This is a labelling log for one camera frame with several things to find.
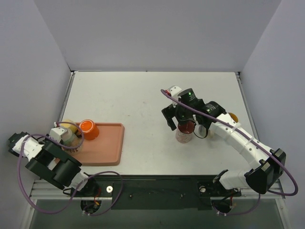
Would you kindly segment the pink patterned mug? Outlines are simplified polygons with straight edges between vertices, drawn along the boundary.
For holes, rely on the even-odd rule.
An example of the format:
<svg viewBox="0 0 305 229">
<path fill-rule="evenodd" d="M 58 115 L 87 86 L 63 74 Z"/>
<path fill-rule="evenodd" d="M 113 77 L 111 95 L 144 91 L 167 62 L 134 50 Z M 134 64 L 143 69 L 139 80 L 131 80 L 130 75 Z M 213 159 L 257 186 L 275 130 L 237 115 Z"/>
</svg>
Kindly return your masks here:
<svg viewBox="0 0 305 229">
<path fill-rule="evenodd" d="M 176 140 L 180 143 L 188 143 L 193 137 L 195 124 L 192 121 L 188 121 L 185 124 L 178 124 L 176 130 Z"/>
</svg>

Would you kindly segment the beige patterned mug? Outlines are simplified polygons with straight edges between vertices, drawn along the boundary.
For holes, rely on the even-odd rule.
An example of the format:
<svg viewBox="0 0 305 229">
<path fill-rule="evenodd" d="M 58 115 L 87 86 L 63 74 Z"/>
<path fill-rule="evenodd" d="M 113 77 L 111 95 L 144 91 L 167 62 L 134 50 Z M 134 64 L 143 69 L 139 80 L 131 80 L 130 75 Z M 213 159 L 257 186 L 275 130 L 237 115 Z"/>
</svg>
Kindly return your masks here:
<svg viewBox="0 0 305 229">
<path fill-rule="evenodd" d="M 203 125 L 199 125 L 198 126 L 198 137 L 201 139 L 213 138 L 214 133 L 211 130 L 206 129 Z"/>
</svg>

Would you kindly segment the blue patterned mug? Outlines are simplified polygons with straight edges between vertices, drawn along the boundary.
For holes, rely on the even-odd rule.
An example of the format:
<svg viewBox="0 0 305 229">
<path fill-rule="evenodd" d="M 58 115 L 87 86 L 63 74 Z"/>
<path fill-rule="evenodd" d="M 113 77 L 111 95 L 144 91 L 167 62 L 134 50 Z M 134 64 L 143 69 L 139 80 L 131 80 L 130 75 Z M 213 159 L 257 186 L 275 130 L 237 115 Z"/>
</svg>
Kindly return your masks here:
<svg viewBox="0 0 305 229">
<path fill-rule="evenodd" d="M 230 117 L 231 117 L 236 123 L 239 122 L 239 119 L 238 119 L 238 117 L 237 117 L 235 114 L 229 113 L 229 115 L 230 115 Z"/>
</svg>

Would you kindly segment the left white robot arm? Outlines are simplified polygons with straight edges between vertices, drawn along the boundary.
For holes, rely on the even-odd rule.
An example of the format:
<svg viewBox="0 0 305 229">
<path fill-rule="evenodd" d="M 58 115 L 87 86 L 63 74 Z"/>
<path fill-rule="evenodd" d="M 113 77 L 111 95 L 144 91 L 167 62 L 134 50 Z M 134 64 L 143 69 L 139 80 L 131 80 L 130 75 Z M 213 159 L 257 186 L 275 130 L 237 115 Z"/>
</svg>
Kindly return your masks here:
<svg viewBox="0 0 305 229">
<path fill-rule="evenodd" d="M 28 160 L 25 167 L 69 196 L 76 189 L 77 197 L 93 197 L 99 193 L 99 185 L 94 178 L 81 171 L 81 163 L 50 140 L 38 141 L 27 132 L 14 133 L 8 139 L 9 152 Z"/>
</svg>

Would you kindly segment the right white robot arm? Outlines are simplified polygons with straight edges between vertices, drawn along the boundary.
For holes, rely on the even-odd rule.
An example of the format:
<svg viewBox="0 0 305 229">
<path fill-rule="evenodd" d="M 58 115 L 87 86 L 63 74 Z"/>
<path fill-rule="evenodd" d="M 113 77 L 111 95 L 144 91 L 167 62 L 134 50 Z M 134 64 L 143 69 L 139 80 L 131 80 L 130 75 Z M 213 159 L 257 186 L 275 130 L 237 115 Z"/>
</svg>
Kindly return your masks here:
<svg viewBox="0 0 305 229">
<path fill-rule="evenodd" d="M 213 190 L 224 195 L 235 188 L 251 188 L 259 194 L 270 191 L 271 186 L 284 172 L 286 153 L 262 144 L 258 139 L 246 132 L 238 121 L 217 102 L 205 103 L 196 97 L 193 89 L 182 90 L 174 86 L 161 90 L 172 101 L 162 109 L 168 126 L 175 130 L 177 125 L 192 123 L 205 129 L 203 138 L 214 133 L 235 149 L 250 166 L 249 170 L 223 170 L 213 179 Z"/>
</svg>

